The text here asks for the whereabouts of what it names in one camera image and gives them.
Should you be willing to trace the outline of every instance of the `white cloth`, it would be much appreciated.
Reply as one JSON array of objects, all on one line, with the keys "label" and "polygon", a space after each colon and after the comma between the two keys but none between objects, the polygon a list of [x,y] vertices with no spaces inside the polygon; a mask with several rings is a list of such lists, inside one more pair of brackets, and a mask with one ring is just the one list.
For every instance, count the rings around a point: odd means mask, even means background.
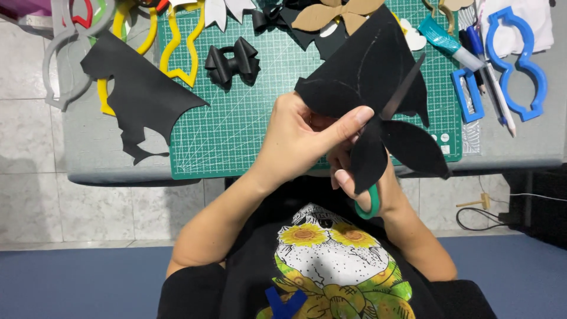
[{"label": "white cloth", "polygon": [[[481,12],[483,2],[485,2],[484,11]],[[534,32],[534,52],[551,48],[553,33],[551,31],[549,0],[476,0],[476,5],[484,41],[486,41],[486,34],[490,26],[488,16],[500,9],[512,6],[514,14],[524,19]],[[494,34],[493,43],[498,56],[504,57],[511,53],[522,53],[524,42],[520,31],[516,27],[502,25],[502,21],[500,23]]]}]

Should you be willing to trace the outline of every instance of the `fingernail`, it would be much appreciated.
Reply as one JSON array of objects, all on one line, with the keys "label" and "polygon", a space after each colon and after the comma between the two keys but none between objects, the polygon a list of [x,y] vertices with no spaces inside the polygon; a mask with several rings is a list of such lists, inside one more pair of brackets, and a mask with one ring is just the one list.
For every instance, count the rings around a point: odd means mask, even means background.
[{"label": "fingernail", "polygon": [[356,120],[360,125],[366,124],[371,117],[374,116],[374,110],[368,106],[361,107],[356,113]]},{"label": "fingernail", "polygon": [[349,180],[349,174],[345,170],[338,170],[335,172],[337,182],[343,186]]}]

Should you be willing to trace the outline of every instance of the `glue tube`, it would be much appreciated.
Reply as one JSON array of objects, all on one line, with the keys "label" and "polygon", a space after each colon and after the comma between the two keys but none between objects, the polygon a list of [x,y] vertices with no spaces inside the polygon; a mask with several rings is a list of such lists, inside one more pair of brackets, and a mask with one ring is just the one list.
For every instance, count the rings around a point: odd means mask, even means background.
[{"label": "glue tube", "polygon": [[483,66],[482,61],[463,48],[459,42],[457,42],[445,31],[445,29],[435,22],[430,14],[427,15],[427,17],[420,23],[420,26],[417,27],[417,29],[421,32],[421,34],[423,34],[429,43],[447,52],[455,60],[461,62],[471,71],[474,72]]}]

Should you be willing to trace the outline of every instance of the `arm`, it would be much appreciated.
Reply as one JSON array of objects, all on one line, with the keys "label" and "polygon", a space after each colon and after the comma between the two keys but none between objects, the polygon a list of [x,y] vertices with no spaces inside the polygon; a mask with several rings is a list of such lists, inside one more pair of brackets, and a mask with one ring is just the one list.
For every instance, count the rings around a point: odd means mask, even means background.
[{"label": "arm", "polygon": [[304,174],[331,148],[358,132],[373,114],[371,108],[360,106],[334,121],[312,114],[294,93],[280,96],[256,161],[183,227],[167,276],[181,268],[223,261],[266,196]]},{"label": "arm", "polygon": [[[352,175],[342,169],[343,165],[347,169],[349,165],[348,157],[345,157],[343,152],[345,152],[344,145],[342,148],[334,148],[327,156],[334,173],[333,188],[340,186],[358,202],[362,209],[369,211],[369,193],[365,191],[356,195]],[[445,248],[413,210],[396,180],[390,159],[388,159],[388,166],[384,174],[378,181],[378,192],[380,196],[378,216],[384,220],[388,239],[401,250],[404,258],[431,282],[456,279],[455,264]]]}]

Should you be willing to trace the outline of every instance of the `cutting mat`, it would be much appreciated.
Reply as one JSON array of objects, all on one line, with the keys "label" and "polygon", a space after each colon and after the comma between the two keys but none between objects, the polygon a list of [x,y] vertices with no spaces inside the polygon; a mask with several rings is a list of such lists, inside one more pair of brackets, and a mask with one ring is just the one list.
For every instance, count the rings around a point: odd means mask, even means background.
[{"label": "cutting mat", "polygon": [[[414,27],[429,13],[420,0],[386,0],[386,4]],[[197,25],[199,12],[180,10],[176,17],[182,41],[170,57],[169,70],[180,68],[189,73],[191,58],[186,39]],[[242,25],[230,17],[227,20],[225,33],[212,26],[204,29],[195,41],[199,67],[192,91],[211,107],[193,108],[175,124],[170,146],[173,179],[227,177],[246,172],[260,149],[276,98],[291,91],[299,77],[309,76],[323,63],[314,43],[304,52],[285,31],[273,29],[255,33],[250,15],[244,16]],[[437,15],[437,21],[447,28],[443,15]],[[211,45],[231,46],[239,36],[258,51],[261,71],[253,86],[235,76],[231,90],[225,92],[206,76],[205,59]],[[162,52],[172,39],[164,15],[159,18],[158,39]],[[449,77],[458,67],[429,43],[424,50],[427,58],[421,71],[428,88],[430,127],[427,131],[437,138],[448,162],[458,161],[462,156],[460,109]],[[414,58],[421,52],[414,52]],[[180,79],[175,81],[190,89]],[[423,127],[418,116],[396,115],[394,119]],[[322,158],[314,168],[326,167],[328,164]]]}]

